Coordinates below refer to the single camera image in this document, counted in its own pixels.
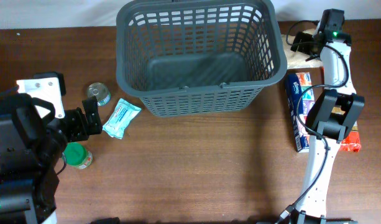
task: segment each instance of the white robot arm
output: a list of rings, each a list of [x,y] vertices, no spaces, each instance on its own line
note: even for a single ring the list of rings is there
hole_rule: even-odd
[[[311,136],[301,196],[283,211],[277,223],[288,216],[291,216],[289,223],[326,223],[326,197],[334,160],[341,141],[347,137],[364,107],[364,98],[356,95],[352,84],[349,69],[351,37],[342,33],[343,23],[344,11],[325,10],[313,35],[298,33],[294,43],[290,44],[294,51],[321,59],[326,88],[305,124]],[[333,114],[334,107],[341,107],[345,113]]]

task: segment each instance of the green lid jar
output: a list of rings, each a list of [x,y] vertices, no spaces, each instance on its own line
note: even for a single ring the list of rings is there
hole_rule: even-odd
[[[85,169],[91,165],[92,153],[87,151],[84,146],[77,142],[67,144],[64,154],[67,164],[72,167]]]

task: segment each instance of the tin can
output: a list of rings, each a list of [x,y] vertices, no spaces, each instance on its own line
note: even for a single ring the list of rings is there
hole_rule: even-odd
[[[87,97],[96,96],[98,106],[103,106],[110,101],[110,92],[107,86],[103,83],[94,83],[86,90]]]
[[[67,144],[64,155],[68,165],[77,169],[85,169],[91,165],[92,153],[85,149],[84,146],[77,142]]]

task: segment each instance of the cable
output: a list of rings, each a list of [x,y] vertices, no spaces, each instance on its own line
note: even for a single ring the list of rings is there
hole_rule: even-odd
[[[62,159],[63,159],[63,162],[64,162],[63,167],[60,169],[59,172],[56,173],[56,175],[59,175],[61,172],[63,172],[65,170],[66,166],[67,166],[67,160],[66,160],[66,156],[65,156],[64,153],[62,153]]]
[[[12,92],[12,91],[17,91],[19,89],[19,86],[12,87],[8,90],[5,90],[4,92],[0,93],[0,97]]]
[[[276,223],[280,223],[281,221],[283,221],[284,219],[286,219],[287,216],[289,216],[291,214],[291,212],[295,209],[297,203],[299,203],[299,201],[313,188],[313,186],[317,183],[317,180],[320,178],[320,175],[326,165],[326,161],[327,161],[327,158],[328,158],[328,151],[330,150],[329,146],[328,146],[328,142],[327,142],[327,139],[320,133],[310,129],[309,127],[306,126],[306,124],[304,122],[302,122],[301,118],[300,118],[300,115],[299,115],[299,106],[300,106],[300,103],[301,103],[301,100],[302,100],[302,97],[304,94],[306,94],[306,92],[308,92],[309,90],[312,90],[314,88],[319,88],[319,87],[325,87],[325,88],[340,88],[340,87],[343,87],[346,85],[347,81],[349,80],[349,68],[346,64],[346,61],[345,61],[345,58],[344,56],[338,51],[336,50],[335,48],[331,47],[331,46],[328,46],[326,44],[321,44],[319,42],[302,42],[302,43],[297,43],[297,44],[290,44],[289,41],[288,41],[288,36],[291,32],[291,30],[298,24],[302,23],[302,22],[310,22],[310,23],[313,23],[314,25],[318,25],[318,21],[309,21],[309,20],[303,20],[303,21],[298,21],[296,23],[294,23],[288,30],[287,34],[286,34],[286,37],[285,37],[285,42],[289,45],[289,46],[301,46],[301,45],[306,45],[306,44],[317,44],[319,45],[320,47],[327,47],[328,49],[331,49],[332,51],[334,51],[338,56],[339,58],[341,59],[342,61],[342,64],[343,66],[345,67],[345,77],[344,77],[344,81],[342,81],[341,84],[339,85],[327,85],[327,84],[318,84],[318,85],[313,85],[311,87],[308,87],[305,91],[303,91],[303,93],[301,94],[300,96],[300,99],[298,100],[298,103],[296,105],[296,118],[298,119],[298,121],[301,123],[301,125],[303,127],[305,127],[306,130],[308,130],[309,133],[311,134],[314,134],[316,135],[317,137],[321,138],[321,140],[323,141],[324,143],[324,148],[326,150],[326,153],[324,154],[324,160],[323,160],[323,163],[321,164],[321,167],[319,169],[319,172],[317,173],[316,177],[314,178],[314,181],[310,184],[310,186],[301,194],[301,196],[299,196],[294,203],[292,203],[291,205],[289,205],[281,214],[280,214],[280,218],[278,219],[278,221]]]

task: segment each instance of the label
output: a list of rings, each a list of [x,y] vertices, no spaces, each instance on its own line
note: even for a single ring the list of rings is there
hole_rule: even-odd
[[[300,94],[299,84],[297,82],[294,82],[293,88],[295,94]]]
[[[105,97],[105,99],[98,102],[98,106],[106,105],[107,103],[109,103],[109,101],[110,101],[110,93],[107,95],[107,97]]]
[[[302,149],[300,137],[298,135],[295,136],[295,144],[296,144],[296,148],[298,149],[298,151]]]
[[[93,159],[92,153],[88,152],[88,158],[86,159],[85,163],[83,165],[81,165],[81,166],[78,166],[77,169],[85,169],[85,168],[87,168],[91,164],[92,159]]]
[[[296,73],[301,86],[311,86],[312,81],[310,79],[310,74],[308,72],[298,72]]]
[[[307,115],[314,105],[314,100],[303,100],[303,114]]]
[[[307,88],[310,86],[301,86],[302,92],[304,92]],[[314,101],[314,94],[312,90],[307,91],[303,96],[302,100],[313,100]]]

